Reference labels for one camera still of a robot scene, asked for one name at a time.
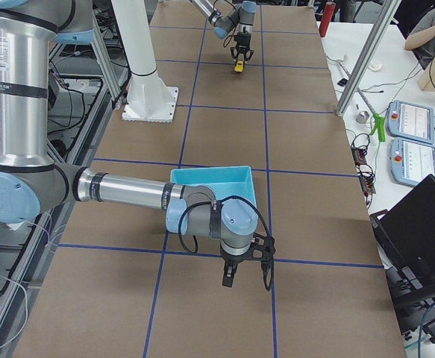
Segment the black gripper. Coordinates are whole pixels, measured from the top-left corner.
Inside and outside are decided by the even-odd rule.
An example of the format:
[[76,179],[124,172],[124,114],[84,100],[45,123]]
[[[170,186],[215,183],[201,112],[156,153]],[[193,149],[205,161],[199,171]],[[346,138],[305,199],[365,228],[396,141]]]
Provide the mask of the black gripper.
[[230,254],[220,246],[220,255],[225,261],[222,285],[225,287],[232,287],[234,276],[237,273],[237,266],[246,260],[252,260],[252,254],[250,251],[246,251],[243,254]]
[[244,51],[244,61],[250,61],[254,51],[250,48],[251,35],[249,32],[238,32],[235,36],[236,48],[231,47],[231,57],[238,60],[239,52]]

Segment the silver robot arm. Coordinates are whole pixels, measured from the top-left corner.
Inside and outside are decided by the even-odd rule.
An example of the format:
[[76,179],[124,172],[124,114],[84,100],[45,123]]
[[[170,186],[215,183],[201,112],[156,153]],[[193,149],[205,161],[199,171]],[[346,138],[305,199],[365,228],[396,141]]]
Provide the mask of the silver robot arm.
[[254,51],[251,49],[251,35],[254,26],[254,16],[257,10],[255,1],[242,1],[240,4],[231,4],[231,11],[223,15],[216,7],[216,1],[191,1],[213,26],[215,35],[225,40],[231,37],[235,46],[231,47],[231,57],[235,64],[244,66],[250,61]]
[[90,1],[0,1],[0,222],[20,223],[69,201],[109,201],[163,210],[179,237],[220,242],[222,283],[237,266],[261,263],[273,277],[273,243],[257,233],[262,218],[247,198],[218,198],[208,186],[110,175],[48,156],[48,46],[59,34],[91,42]]

